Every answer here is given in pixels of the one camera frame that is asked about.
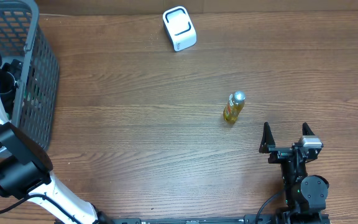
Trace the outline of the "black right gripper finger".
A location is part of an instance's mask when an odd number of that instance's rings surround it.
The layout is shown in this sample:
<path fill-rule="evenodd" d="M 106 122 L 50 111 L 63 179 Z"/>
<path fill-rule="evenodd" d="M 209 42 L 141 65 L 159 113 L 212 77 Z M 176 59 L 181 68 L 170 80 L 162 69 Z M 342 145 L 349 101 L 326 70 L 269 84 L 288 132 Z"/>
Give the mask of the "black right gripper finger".
<path fill-rule="evenodd" d="M 302 135 L 314 136 L 314 132 L 312 132 L 311 128 L 308 126 L 308 123 L 306 123 L 306 122 L 304 122 L 302 124 Z"/>
<path fill-rule="evenodd" d="M 275 149 L 275 141 L 268 122 L 264 123 L 263 136 L 259 147 L 260 153 L 271 153 Z"/>

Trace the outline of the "yellow oil bottle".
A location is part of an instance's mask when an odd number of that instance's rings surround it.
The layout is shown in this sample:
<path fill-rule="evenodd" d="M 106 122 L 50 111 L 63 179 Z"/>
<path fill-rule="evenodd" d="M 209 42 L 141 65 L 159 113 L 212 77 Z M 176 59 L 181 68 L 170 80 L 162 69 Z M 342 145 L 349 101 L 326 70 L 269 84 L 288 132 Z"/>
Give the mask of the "yellow oil bottle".
<path fill-rule="evenodd" d="M 227 123 L 234 124 L 245 105 L 246 95 L 243 91 L 235 91 L 229 95 L 223 110 L 223 118 Z"/>

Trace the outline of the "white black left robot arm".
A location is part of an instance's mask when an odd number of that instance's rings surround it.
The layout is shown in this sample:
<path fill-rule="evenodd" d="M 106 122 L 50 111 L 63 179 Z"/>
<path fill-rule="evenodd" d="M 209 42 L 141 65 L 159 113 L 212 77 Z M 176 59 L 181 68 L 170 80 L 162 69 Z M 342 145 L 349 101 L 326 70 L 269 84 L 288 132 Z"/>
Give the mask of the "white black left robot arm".
<path fill-rule="evenodd" d="M 41 147 L 9 122 L 0 99 L 0 196 L 35 203 L 63 223 L 112 223 L 92 203 L 76 196 L 53 173 L 53 165 Z"/>

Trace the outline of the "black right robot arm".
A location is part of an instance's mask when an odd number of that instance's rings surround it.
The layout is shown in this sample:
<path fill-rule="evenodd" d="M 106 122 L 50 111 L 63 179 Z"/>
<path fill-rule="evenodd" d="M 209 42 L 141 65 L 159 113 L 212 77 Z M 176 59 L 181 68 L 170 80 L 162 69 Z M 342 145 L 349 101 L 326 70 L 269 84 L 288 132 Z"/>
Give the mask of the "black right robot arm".
<path fill-rule="evenodd" d="M 264 123 L 259 152 L 268 154 L 268 163 L 279 164 L 283 189 L 267 199 L 259 208 L 255 223 L 329 223 L 326 208 L 329 182 L 320 175 L 308 175 L 306 165 L 315 161 L 324 145 L 307 123 L 302 124 L 302 136 L 290 147 L 277 147 L 268 122 Z M 285 194 L 286 207 L 262 218 L 263 209 L 277 197 Z"/>

